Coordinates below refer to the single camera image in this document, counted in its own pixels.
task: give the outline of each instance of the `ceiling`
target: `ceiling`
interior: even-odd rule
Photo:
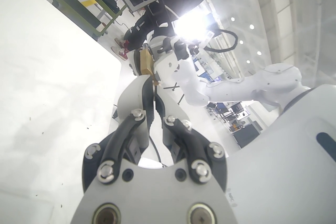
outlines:
[[[336,0],[207,0],[204,5],[216,12],[221,27],[243,41],[233,53],[218,55],[233,76],[286,62],[299,67],[307,86],[335,82]],[[210,44],[232,43],[233,38],[223,37]]]

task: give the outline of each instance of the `black pants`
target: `black pants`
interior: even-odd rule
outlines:
[[[127,49],[133,51],[139,49],[147,38],[147,34],[153,31],[154,24],[145,13],[137,20],[134,27],[131,28],[131,32],[127,31],[124,39],[128,41]]]
[[[170,15],[170,19],[172,21],[175,20],[172,15]],[[147,12],[144,13],[142,17],[137,20],[134,27],[131,28],[132,32],[129,30],[126,32],[124,39],[128,41],[127,49],[129,51],[133,51],[142,47],[144,41],[147,38],[147,35],[152,32],[156,27],[161,24],[167,22],[161,17],[156,18],[156,23],[154,24],[152,20],[149,18]],[[154,32],[154,36],[165,35],[165,36],[173,36],[172,31],[168,28],[160,28],[156,29]]]

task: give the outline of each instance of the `yellow floor marking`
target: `yellow floor marking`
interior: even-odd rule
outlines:
[[[95,3],[97,3],[96,0],[87,0],[87,1],[83,1],[83,2],[81,2],[81,4],[82,4],[84,7],[89,7],[89,6],[91,6],[91,5],[95,4]]]

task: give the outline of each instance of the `sneaker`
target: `sneaker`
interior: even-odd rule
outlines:
[[[118,46],[120,46],[120,48],[122,48],[122,49],[127,48],[128,42],[125,41],[124,38],[122,38],[122,39],[114,38],[114,41],[118,44]]]
[[[118,48],[118,47],[114,47],[114,46],[112,46],[111,47],[111,50],[116,54],[116,55],[118,55],[122,60],[127,60],[128,59],[128,57],[127,57],[127,53],[128,53],[128,50],[127,49],[124,49],[124,50],[122,50],[122,49],[120,49],[120,48]]]

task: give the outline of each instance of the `white table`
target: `white table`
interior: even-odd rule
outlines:
[[[69,223],[121,64],[46,0],[0,5],[0,223]]]

